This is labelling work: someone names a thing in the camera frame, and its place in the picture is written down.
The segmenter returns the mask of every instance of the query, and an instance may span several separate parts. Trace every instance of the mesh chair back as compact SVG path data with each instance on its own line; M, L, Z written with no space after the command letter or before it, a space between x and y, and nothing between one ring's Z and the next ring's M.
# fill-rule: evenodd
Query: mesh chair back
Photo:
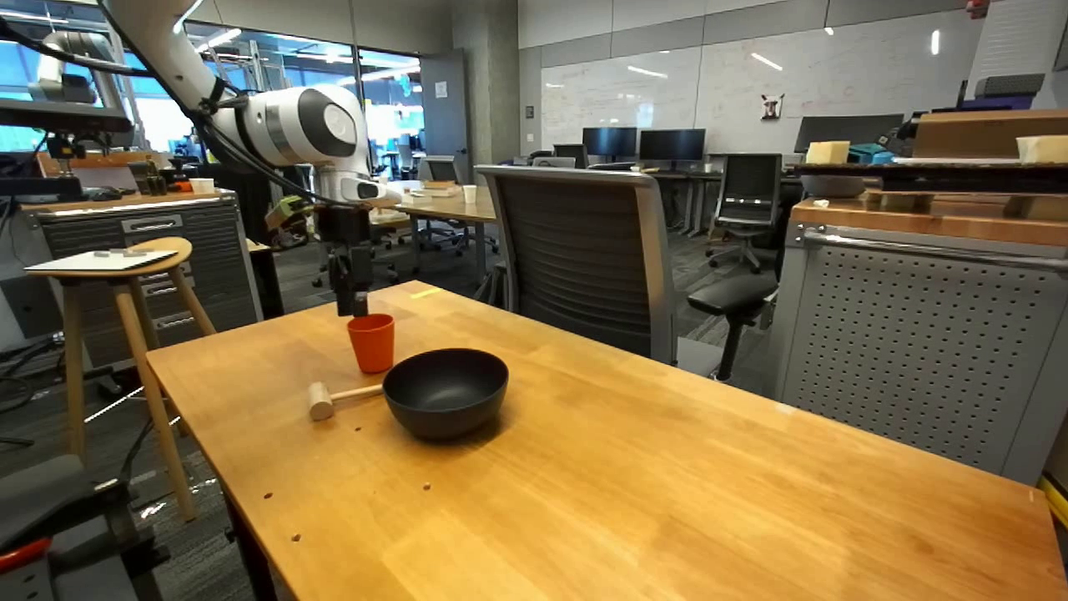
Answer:
M662 192L616 171L479 168L507 255L507 306L673 362Z
M778 154L727 154L713 219L739 227L775 227L780 208L778 175Z

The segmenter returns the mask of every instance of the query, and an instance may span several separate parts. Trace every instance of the red cup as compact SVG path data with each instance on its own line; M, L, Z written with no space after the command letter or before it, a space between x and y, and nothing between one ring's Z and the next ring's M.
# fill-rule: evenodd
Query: red cup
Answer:
M347 320L347 341L354 343L363 375L383 375L395 368L395 318L363 313Z

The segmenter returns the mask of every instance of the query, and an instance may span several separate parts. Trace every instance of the black bowl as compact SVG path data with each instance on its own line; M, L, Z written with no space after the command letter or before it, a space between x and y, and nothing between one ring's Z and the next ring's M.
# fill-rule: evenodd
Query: black bowl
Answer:
M407 357L383 380L395 416L425 440L452 440L490 426L505 386L507 362L472 346Z

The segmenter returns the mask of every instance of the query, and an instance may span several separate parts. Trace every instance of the wooden stool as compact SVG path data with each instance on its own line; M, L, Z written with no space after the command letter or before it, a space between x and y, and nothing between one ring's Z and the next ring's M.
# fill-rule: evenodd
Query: wooden stool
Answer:
M186 262L186 255L195 254L195 242L182 235L159 235L159 241L146 241L138 242L129 250L169 250L169 255L142 262L142 265L129 265L129 270L71 270L71 265L32 265L32 272L53 278L63 286L63 336L68 336L68 448L80 458L88 458L88 398L84 398L84 329L80 329L80 286L93 283L93 281L106 281L111 293L114 293L114 306L119 313L127 343L129 343L129 357L138 362L138 378L146 398L146 410L159 440L159 454L163 454L163 466L167 466L167 484L169 495L177 496L177 509L182 516L195 516L195 496L186 486L186 470L182 461L177 454L177 440L169 431L169 415L163 404L163 390L158 375L146 362L146 306L142 306L142 293L141 293L141 281L146 272L167 272L169 283L177 286L182 306L195 313L200 332L215 332L215 323L208 318L208 309L200 306L197 293L189 289L189 283L179 272L179 262Z

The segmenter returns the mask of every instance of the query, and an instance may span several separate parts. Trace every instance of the gray cabinet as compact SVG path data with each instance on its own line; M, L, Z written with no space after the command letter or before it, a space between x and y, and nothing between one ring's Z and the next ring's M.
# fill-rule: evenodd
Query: gray cabinet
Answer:
M778 398L1035 484L1068 410L1062 247L802 227Z
M53 255L100 247L127 247L152 235L186 235L195 242L195 255L182 272L209 320L219 329L260 320L260 302L255 293L250 261L244 250L244 229L232 198L151 203L133 199L100 208L57 203L35 211L32 215ZM197 323L179 306L177 289L167 278L142 278L141 286L151 313L151 341L177 343L197 336ZM89 362L98 368L129 357L111 289L103 283L88 286L84 332Z

